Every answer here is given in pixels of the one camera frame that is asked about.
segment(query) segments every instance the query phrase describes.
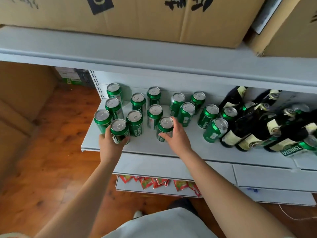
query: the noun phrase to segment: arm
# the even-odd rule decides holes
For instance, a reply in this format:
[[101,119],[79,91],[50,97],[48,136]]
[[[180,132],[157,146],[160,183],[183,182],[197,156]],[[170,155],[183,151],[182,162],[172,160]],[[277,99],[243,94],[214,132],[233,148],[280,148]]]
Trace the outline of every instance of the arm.
[[100,164],[76,197],[65,209],[57,213],[35,238],[89,237],[109,179],[128,139],[125,138],[120,144],[115,144],[110,126],[106,129],[105,136],[100,135]]
[[173,137],[165,133],[171,149],[182,159],[209,209],[227,238],[295,237],[262,206],[211,168],[191,148],[186,132],[173,118]]

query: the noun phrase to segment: right hand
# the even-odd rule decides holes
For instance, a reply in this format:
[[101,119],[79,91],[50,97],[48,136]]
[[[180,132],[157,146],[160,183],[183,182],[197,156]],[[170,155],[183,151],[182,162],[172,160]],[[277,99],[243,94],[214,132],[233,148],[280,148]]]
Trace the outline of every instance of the right hand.
[[159,133],[159,136],[163,137],[174,153],[181,158],[183,155],[193,152],[193,150],[183,126],[175,117],[172,117],[172,119],[174,122],[173,137],[166,133]]

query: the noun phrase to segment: forearm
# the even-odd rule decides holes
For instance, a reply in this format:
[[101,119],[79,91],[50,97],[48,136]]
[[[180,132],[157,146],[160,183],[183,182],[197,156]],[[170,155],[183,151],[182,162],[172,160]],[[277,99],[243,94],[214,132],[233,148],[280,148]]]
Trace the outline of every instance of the forearm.
[[212,169],[195,152],[181,157],[227,238],[294,237],[274,216]]
[[76,197],[35,238],[88,237],[116,164],[101,162]]

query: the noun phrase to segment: hand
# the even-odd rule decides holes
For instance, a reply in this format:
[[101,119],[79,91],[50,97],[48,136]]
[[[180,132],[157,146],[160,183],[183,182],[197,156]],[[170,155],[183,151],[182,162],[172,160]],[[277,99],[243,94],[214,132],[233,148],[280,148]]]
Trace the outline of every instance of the hand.
[[120,144],[113,141],[110,126],[106,128],[106,133],[99,135],[100,159],[103,161],[118,161],[124,145],[129,141],[130,137],[125,137]]
[[175,117],[172,117],[172,119],[174,122],[173,137],[170,137],[166,133],[159,133],[159,136],[163,137],[174,153],[181,158],[184,154],[193,152],[193,150],[183,126]]

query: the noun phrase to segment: left hand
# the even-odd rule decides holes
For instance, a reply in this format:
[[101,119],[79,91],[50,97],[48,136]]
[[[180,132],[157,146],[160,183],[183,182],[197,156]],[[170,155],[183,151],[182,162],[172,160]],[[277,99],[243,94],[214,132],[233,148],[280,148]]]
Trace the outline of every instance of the left hand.
[[104,161],[118,161],[124,145],[129,141],[130,137],[125,137],[120,144],[116,144],[112,138],[110,126],[106,128],[106,133],[99,135],[100,159]]

